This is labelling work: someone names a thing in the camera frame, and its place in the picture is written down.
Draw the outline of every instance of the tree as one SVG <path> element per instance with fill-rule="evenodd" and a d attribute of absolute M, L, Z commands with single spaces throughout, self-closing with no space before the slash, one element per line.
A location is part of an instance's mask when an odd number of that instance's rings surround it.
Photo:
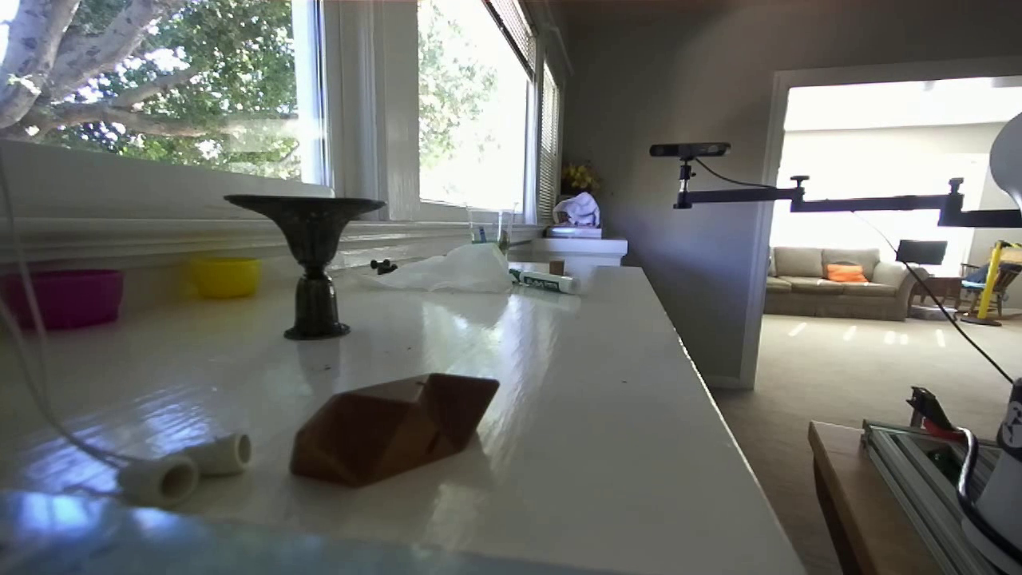
<path fill-rule="evenodd" d="M 0 134 L 298 176 L 292 0 L 22 0 Z"/>

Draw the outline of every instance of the white wall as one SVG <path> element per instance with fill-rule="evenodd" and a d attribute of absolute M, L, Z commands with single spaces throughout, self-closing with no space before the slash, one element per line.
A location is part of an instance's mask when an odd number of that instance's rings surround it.
<path fill-rule="evenodd" d="M 676 164 L 650 160 L 648 143 L 731 142 L 734 150 L 716 164 L 717 169 L 740 178 L 772 176 L 765 157 L 777 75 L 914 62 L 943 63 L 905 75 L 1009 75 L 1014 67 L 1002 71 L 992 62 L 1022 58 L 1022 2 L 641 2 L 641 13 L 629 5 L 564 2 L 564 157 L 585 157 L 600 169 L 607 228 L 629 239 L 633 261 L 645 264 L 707 381 L 749 385 L 770 208 L 672 212 Z"/>

